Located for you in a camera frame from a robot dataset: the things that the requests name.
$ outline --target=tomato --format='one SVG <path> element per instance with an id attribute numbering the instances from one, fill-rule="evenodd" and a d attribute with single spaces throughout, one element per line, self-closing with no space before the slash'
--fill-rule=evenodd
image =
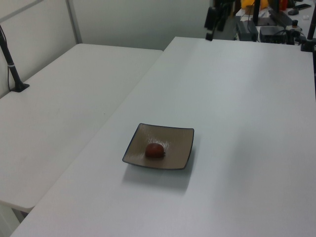
<path id="1" fill-rule="evenodd" d="M 152 158 L 164 157 L 163 146 L 158 143 L 151 143 L 146 147 L 145 156 Z"/>

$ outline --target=white tabletop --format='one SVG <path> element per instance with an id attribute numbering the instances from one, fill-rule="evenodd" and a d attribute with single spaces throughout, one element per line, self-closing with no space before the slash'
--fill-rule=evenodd
<path id="1" fill-rule="evenodd" d="M 0 203 L 30 211 L 161 53 L 79 44 L 1 98 Z"/>
<path id="2" fill-rule="evenodd" d="M 195 129 L 186 169 L 121 161 L 141 122 Z M 175 38 L 12 237 L 315 237 L 315 140 L 311 53 Z"/>

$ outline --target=cluttered desk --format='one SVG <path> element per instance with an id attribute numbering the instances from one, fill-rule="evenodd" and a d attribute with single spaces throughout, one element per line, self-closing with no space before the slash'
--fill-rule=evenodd
<path id="1" fill-rule="evenodd" d="M 309 33 L 315 8 L 312 1 L 289 1 L 285 7 L 278 0 L 269 0 L 269 5 L 259 11 L 260 1 L 257 0 L 236 14 L 240 17 L 237 23 L 239 40 L 294 45 L 306 43 L 308 37 L 313 39 L 314 29 Z"/>

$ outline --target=wire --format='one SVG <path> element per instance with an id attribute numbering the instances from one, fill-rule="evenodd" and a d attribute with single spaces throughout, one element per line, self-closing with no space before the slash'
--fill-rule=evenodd
<path id="1" fill-rule="evenodd" d="M 5 37 L 5 33 L 4 33 L 4 31 L 3 31 L 2 27 L 1 27 L 1 25 L 0 25 L 0 31 L 1 31 L 1 34 L 3 35 L 3 37 L 4 37 L 5 45 L 8 46 L 8 43 L 7 43 L 6 37 Z M 9 89 L 9 91 L 11 91 L 11 89 L 10 89 L 10 83 L 9 83 L 9 66 L 7 66 L 7 67 L 8 67 L 8 76 L 7 76 L 8 89 Z"/>
<path id="2" fill-rule="evenodd" d="M 3 35 L 3 37 L 4 37 L 5 44 L 8 45 L 8 43 L 7 43 L 7 41 L 6 41 L 5 33 L 4 33 L 4 31 L 3 31 L 2 27 L 1 27 L 1 25 L 0 25 L 0 31 L 1 31 L 1 34 Z"/>
<path id="3" fill-rule="evenodd" d="M 11 89 L 10 89 L 10 83 L 9 83 L 9 66 L 8 66 L 8 89 L 9 89 L 9 91 L 11 91 Z"/>
<path id="4" fill-rule="evenodd" d="M 304 37 L 306 37 L 302 32 L 300 32 L 301 35 L 303 35 Z"/>

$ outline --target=brown plate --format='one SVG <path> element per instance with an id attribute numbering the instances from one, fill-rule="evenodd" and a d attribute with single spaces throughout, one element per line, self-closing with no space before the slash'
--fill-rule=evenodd
<path id="1" fill-rule="evenodd" d="M 163 127 L 140 123 L 124 154 L 123 161 L 129 164 L 154 169 L 184 169 L 193 145 L 194 129 Z M 163 158 L 145 156 L 150 143 L 161 144 Z"/>

